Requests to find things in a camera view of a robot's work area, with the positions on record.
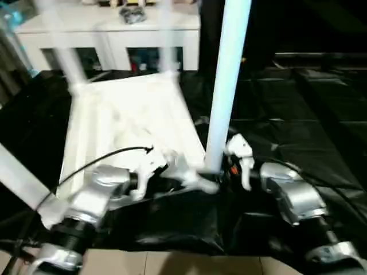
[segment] white frame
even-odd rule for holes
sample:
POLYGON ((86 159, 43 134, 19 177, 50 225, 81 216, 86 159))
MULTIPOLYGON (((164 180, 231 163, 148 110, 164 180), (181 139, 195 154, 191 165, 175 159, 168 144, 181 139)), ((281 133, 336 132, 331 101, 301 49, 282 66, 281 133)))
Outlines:
MULTIPOLYGON (((183 70, 197 70, 199 60, 199 31, 173 30, 173 46, 182 47, 183 70)), ((108 40, 117 70, 131 70, 127 48, 161 48, 160 32, 108 32, 108 40)))
MULTIPOLYGON (((95 48, 102 70, 115 68, 114 59, 105 33, 70 32, 67 33, 72 48, 95 48)), ((53 49, 54 42, 48 33, 20 33, 18 38, 26 54, 37 71, 50 70, 42 49, 53 49)))

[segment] white clamp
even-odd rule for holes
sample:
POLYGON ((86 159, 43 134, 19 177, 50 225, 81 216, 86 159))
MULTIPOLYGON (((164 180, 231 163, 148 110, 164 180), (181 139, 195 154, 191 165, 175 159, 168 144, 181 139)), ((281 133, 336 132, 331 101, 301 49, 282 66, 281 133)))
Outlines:
POLYGON ((225 147, 226 155, 235 155, 240 159, 240 166, 242 170, 241 183, 245 190, 251 190, 250 185, 250 170, 255 164, 252 157, 252 148, 241 134, 235 135, 227 143, 225 147))
POLYGON ((133 201, 139 201, 144 198, 148 181, 153 176, 153 172, 165 165, 167 165, 167 160, 157 149, 151 150, 143 158, 143 162, 135 171, 138 174, 138 188, 130 192, 133 201))

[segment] black cable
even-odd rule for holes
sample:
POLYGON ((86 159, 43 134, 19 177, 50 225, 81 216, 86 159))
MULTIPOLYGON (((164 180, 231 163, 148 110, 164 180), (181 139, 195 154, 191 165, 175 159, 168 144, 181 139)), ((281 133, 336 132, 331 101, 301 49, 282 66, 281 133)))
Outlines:
MULTIPOLYGON (((293 171, 297 172, 300 176, 302 176, 305 179, 312 179, 315 180, 317 182, 321 182, 325 185, 325 187, 328 187, 330 189, 332 189, 335 193, 337 193, 347 204, 349 204, 349 206, 354 210, 354 212, 357 214, 357 216, 365 223, 367 224, 367 218, 366 216, 363 215, 363 213, 361 212, 361 210, 359 210, 359 208, 339 189, 337 189, 335 186, 333 186, 332 184, 330 184, 329 182, 327 182, 326 180, 323 180, 311 173, 308 173, 306 171, 303 171, 299 168, 294 167, 291 164, 288 164, 282 160, 279 159, 274 159, 272 157, 266 157, 266 156, 254 156, 255 159, 261 160, 262 162, 275 162, 275 163, 279 163, 281 165, 286 166, 289 169, 292 169, 293 171)), ((316 186, 315 184, 313 184, 312 182, 310 182, 310 184, 315 187, 318 190, 318 186, 316 186)))
POLYGON ((42 201, 37 205, 37 207, 32 211, 32 214, 29 216, 29 219, 28 221, 25 223, 25 225, 23 226, 22 230, 21 230, 21 233, 18 237, 18 240, 17 240, 17 243, 14 247, 14 253, 13 253, 13 256, 15 258, 18 258, 19 257, 19 254, 21 252, 21 249, 23 247, 23 244, 24 244, 24 241, 25 241, 25 238, 28 236, 28 232, 29 232, 29 229, 35 219, 35 217, 37 216, 37 211, 38 209, 42 206, 42 204, 53 194, 56 192, 57 188, 59 188, 60 186, 62 186, 65 182, 67 182, 68 180, 70 180, 71 178, 73 178, 76 174, 80 173, 81 171, 85 170, 86 168, 92 166, 93 164, 101 161, 101 160, 104 160, 104 159, 107 159, 109 158, 110 156, 114 156, 114 155, 117 155, 119 153, 122 153, 122 152, 126 152, 126 151, 133 151, 133 150, 145 150, 147 153, 150 152, 152 150, 152 148, 148 148, 148 147, 141 147, 141 146, 136 146, 136 147, 127 147, 127 148, 122 148, 122 149, 118 149, 116 151, 113 151, 113 152, 110 152, 108 154, 105 154, 89 163, 87 163, 86 165, 80 167, 79 169, 77 169, 76 171, 74 171, 73 173, 71 173, 70 175, 68 175, 65 179, 63 179, 62 181, 60 181, 60 183, 55 186, 54 188, 52 188, 50 190, 50 192, 42 199, 42 201))

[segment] black fabric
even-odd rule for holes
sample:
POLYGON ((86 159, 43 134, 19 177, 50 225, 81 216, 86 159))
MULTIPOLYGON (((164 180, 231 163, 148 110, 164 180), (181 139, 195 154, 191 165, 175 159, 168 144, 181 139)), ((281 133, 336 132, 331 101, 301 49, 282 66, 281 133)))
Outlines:
MULTIPOLYGON (((112 71, 101 80, 131 76, 112 71)), ((179 83, 203 144, 212 101, 212 78, 194 72, 179 83)), ((367 144, 367 82, 363 73, 265 70, 240 76, 229 136, 242 133, 255 157, 296 164, 338 188, 364 219, 324 182, 314 182, 340 239, 354 242, 367 258, 367 196, 364 167, 367 144)), ((71 98, 65 80, 42 72, 0 111, 5 145, 49 187, 60 174, 71 98)), ((275 202, 255 190, 224 185, 217 195, 201 192, 146 201, 109 213, 94 246, 122 250, 184 250, 210 255, 273 256, 304 272, 292 228, 275 202)), ((1 187, 1 218, 26 209, 1 187)), ((2 239, 16 239, 23 220, 4 227, 2 239)), ((42 241, 36 222, 31 238, 42 241)))

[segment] white rack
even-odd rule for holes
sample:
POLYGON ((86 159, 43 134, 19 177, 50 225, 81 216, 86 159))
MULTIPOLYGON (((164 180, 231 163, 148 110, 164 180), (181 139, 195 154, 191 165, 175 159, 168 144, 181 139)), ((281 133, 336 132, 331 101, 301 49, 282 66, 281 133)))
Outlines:
MULTIPOLYGON (((127 48, 159 48, 159 10, 147 6, 147 20, 125 24, 119 9, 82 5, 80 2, 60 3, 56 7, 63 24, 58 31, 68 35, 72 48, 94 48, 102 69, 130 70, 127 48)), ((16 29, 35 70, 49 70, 50 65, 42 49, 53 48, 49 28, 42 20, 44 13, 28 20, 16 29)), ((197 5, 175 4, 172 19, 172 43, 182 47, 183 69, 197 70, 199 57, 200 18, 197 5)))

